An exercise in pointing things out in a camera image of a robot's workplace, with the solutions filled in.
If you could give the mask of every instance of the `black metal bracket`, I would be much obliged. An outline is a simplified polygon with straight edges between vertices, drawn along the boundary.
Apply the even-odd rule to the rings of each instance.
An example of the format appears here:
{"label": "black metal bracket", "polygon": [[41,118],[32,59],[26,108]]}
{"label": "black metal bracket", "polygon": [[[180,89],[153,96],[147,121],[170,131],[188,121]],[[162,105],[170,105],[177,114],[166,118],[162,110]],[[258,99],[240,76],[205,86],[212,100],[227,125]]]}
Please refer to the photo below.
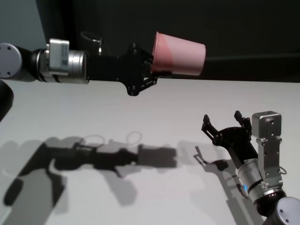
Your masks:
{"label": "black metal bracket", "polygon": [[216,146],[226,148],[237,168],[244,164],[247,159],[257,158],[257,152],[251,144],[250,118],[242,117],[239,111],[234,114],[241,127],[228,127],[216,130],[208,115],[203,118],[202,131],[212,140]]}
{"label": "black metal bracket", "polygon": [[151,73],[153,56],[132,43],[127,52],[119,57],[90,55],[87,58],[87,77],[89,80],[118,81],[124,84],[131,96],[155,85],[158,77],[166,75]]}

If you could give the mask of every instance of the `white tabletop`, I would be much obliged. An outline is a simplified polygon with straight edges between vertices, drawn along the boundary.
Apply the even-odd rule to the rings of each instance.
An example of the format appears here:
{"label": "white tabletop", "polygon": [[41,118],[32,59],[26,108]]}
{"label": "white tabletop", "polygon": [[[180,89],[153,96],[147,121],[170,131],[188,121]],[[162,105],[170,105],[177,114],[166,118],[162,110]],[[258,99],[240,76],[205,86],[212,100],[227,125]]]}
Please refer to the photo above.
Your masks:
{"label": "white tabletop", "polygon": [[[15,100],[0,123],[0,199],[42,143],[69,148],[78,141],[104,144],[100,152],[137,152],[140,144],[165,147],[176,150],[177,166],[119,166],[118,177],[91,165],[58,171],[51,163],[50,171],[64,181],[56,205],[45,170],[34,170],[21,177],[23,187],[12,206],[1,201],[2,224],[261,224],[236,187],[229,154],[201,131],[204,114],[217,129],[238,126],[236,110],[246,117],[269,110],[282,114],[284,189],[300,198],[299,84],[159,79],[130,97],[117,82],[7,83]],[[224,159],[229,166],[224,171],[215,164],[202,166],[193,157],[196,146],[206,161]]]}

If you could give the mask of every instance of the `robotic arm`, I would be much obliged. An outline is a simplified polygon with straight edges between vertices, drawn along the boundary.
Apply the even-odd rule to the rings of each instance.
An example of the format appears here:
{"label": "robotic arm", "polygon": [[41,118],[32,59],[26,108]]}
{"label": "robotic arm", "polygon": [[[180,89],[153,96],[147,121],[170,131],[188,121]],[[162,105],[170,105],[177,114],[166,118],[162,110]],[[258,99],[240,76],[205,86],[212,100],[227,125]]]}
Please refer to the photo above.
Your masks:
{"label": "robotic arm", "polygon": [[118,81],[129,95],[136,96],[155,85],[162,75],[151,72],[153,56],[137,43],[130,44],[119,57],[101,55],[101,51],[95,55],[70,50],[69,41],[60,39],[50,39],[45,49],[33,52],[6,43],[0,44],[0,49],[1,79],[83,84],[90,80]]}
{"label": "robotic arm", "polygon": [[[267,217],[264,225],[291,225],[300,221],[300,200],[286,197],[282,189],[279,166],[281,143],[281,115],[276,112],[260,112],[250,118],[234,115],[241,127],[229,127],[217,131],[208,115],[204,116],[202,131],[216,146],[226,148],[238,169],[238,176],[257,212]],[[251,144],[256,137],[258,154]]]}

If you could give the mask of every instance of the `gray wall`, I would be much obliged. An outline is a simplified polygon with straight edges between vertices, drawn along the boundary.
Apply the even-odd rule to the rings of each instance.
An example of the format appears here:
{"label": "gray wall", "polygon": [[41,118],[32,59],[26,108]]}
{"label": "gray wall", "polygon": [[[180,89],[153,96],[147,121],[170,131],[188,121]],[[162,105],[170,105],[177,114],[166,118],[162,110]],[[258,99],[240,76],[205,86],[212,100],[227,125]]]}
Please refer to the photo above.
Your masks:
{"label": "gray wall", "polygon": [[0,43],[35,50],[45,47],[36,0],[0,0]]}

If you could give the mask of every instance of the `pink plastic cup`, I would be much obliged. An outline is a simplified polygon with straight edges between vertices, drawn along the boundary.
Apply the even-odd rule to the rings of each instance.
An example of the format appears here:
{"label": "pink plastic cup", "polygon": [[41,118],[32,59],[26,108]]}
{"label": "pink plastic cup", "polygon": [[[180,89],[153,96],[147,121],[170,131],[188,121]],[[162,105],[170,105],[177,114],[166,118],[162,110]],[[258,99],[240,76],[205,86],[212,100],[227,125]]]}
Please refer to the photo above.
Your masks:
{"label": "pink plastic cup", "polygon": [[205,45],[156,33],[152,72],[200,75],[205,61]]}

